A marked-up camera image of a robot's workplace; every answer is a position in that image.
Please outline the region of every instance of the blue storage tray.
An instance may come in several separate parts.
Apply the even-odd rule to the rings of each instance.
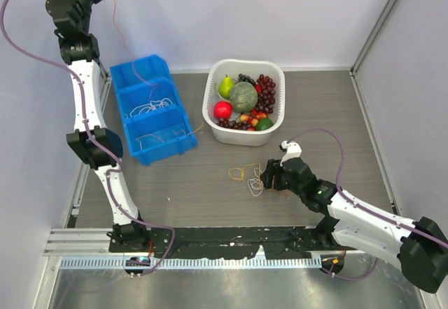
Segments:
[[[183,154],[197,146],[187,114],[176,105],[144,114],[125,124],[131,156],[143,165]]]
[[[157,55],[151,55],[136,60],[135,68],[145,82],[134,73],[132,62],[111,67],[131,157],[137,157],[143,165],[150,165],[197,146],[197,138],[192,133],[167,63]],[[153,111],[144,107],[136,109],[165,98],[172,104]]]
[[[118,106],[124,123],[128,118],[151,112],[148,106],[150,102],[157,104],[163,100],[166,105],[175,104],[185,110],[172,81],[162,77],[154,79],[151,83],[154,83],[154,86],[142,83],[118,91]]]
[[[158,55],[138,59],[134,62],[136,72],[145,81],[164,76],[172,80],[167,63]],[[111,75],[115,90],[122,90],[130,86],[144,83],[134,72],[132,62],[126,62],[111,67]]]

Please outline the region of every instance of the wall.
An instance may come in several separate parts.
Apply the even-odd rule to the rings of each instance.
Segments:
[[[448,234],[448,0],[400,0],[359,72],[402,213]],[[448,282],[440,298],[448,305]]]
[[[118,0],[116,20],[139,57],[160,54],[171,69],[207,69],[228,57],[350,67],[385,1]],[[105,0],[93,19],[108,66],[130,58],[112,12]]]
[[[46,0],[12,0],[6,28],[23,48],[60,60]],[[29,309],[50,228],[63,225],[79,168],[69,76],[15,52],[0,38],[0,303]]]

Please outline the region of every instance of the pear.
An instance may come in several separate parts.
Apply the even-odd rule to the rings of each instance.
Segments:
[[[219,94],[224,99],[228,99],[230,96],[230,90],[235,86],[235,83],[233,82],[232,78],[226,75],[223,82],[219,86]]]

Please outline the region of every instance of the cantaloupe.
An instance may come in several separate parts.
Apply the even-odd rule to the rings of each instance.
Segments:
[[[230,90],[230,103],[240,113],[252,110],[258,101],[258,94],[251,83],[242,81]]]

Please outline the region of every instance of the white bin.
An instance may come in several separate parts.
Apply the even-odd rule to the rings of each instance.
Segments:
[[[239,74],[246,74],[256,80],[260,74],[269,76],[276,83],[274,113],[269,115],[274,125],[268,130],[248,131],[233,130],[216,125],[218,119],[214,117],[214,107],[222,98],[216,91],[226,75],[237,79]],[[285,75],[277,65],[271,62],[256,62],[250,60],[225,59],[217,62],[210,70],[209,78],[202,105],[204,120],[211,126],[214,137],[228,144],[242,146],[261,146],[269,141],[271,134],[283,123],[285,117]],[[239,113],[233,112],[231,120],[238,118]]]

